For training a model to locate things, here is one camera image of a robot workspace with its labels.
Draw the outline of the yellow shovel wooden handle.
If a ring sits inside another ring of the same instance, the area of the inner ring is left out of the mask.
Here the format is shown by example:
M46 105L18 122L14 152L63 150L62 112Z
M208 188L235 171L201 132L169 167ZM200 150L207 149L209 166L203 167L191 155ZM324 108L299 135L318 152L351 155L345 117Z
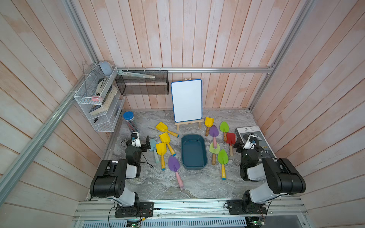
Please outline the yellow shovel wooden handle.
M210 128L214 125L214 119L210 118L210 117L206 117L204 123L205 123L205 126L206 126L205 136L208 136Z

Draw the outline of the purple trowel pink handle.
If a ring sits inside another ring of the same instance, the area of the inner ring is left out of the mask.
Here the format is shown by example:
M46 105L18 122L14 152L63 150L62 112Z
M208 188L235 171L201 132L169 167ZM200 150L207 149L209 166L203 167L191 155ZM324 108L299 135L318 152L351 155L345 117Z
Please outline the purple trowel pink handle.
M215 125L212 125L209 130L209 135L213 137L213 146L214 148L218 148L216 137L219 135L218 128Z

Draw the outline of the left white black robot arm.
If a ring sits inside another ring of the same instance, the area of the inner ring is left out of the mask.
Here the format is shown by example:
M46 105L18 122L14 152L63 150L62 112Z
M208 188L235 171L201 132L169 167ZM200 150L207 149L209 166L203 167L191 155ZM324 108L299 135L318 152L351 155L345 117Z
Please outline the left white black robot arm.
M140 220L153 216L154 203L141 202L138 194L126 186L127 179L139 178L143 152L151 149L150 139L141 144L137 132L131 134L126 142L125 159L117 161L102 160L90 185L90 194L101 199L110 199L116 218L140 217Z

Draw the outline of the green trowel wooden handle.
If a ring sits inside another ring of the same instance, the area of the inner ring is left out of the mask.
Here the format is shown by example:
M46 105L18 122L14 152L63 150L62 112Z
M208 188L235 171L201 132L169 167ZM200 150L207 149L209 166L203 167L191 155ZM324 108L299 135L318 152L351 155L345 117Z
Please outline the green trowel wooden handle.
M229 130L229 125L225 121L223 121L220 124L220 131L223 132L223 140L225 143L227 142L227 133L229 132Z

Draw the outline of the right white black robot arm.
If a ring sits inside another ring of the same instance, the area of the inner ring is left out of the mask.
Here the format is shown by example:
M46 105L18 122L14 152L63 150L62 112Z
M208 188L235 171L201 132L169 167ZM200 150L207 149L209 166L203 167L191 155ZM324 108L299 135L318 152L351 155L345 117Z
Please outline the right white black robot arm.
M262 181L259 187L247 190L241 200L228 200L226 208L231 215L266 214L271 200L284 195L304 193L306 183L289 159L274 158L260 146L254 135L245 135L243 143L237 140L232 146L241 154L240 176L244 181Z

